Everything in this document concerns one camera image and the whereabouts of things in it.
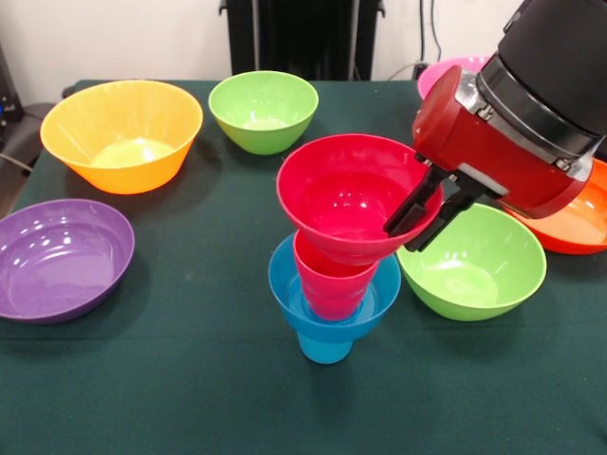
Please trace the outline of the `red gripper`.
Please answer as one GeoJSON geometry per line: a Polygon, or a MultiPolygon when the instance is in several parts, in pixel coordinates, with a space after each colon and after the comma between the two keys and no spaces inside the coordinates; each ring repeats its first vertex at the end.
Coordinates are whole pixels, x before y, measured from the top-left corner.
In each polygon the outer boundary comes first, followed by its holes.
{"type": "Polygon", "coordinates": [[[422,101],[413,125],[414,148],[436,166],[430,166],[385,222],[384,232],[396,237],[412,230],[449,173],[460,172],[474,180],[461,180],[432,222],[404,245],[408,251],[423,251],[482,196],[482,185],[502,205],[526,218],[540,219],[566,207],[589,181],[592,155],[573,160],[564,170],[540,155],[540,149],[499,114],[480,117],[478,112],[486,107],[476,88],[476,75],[458,65],[449,68],[422,101]]]}

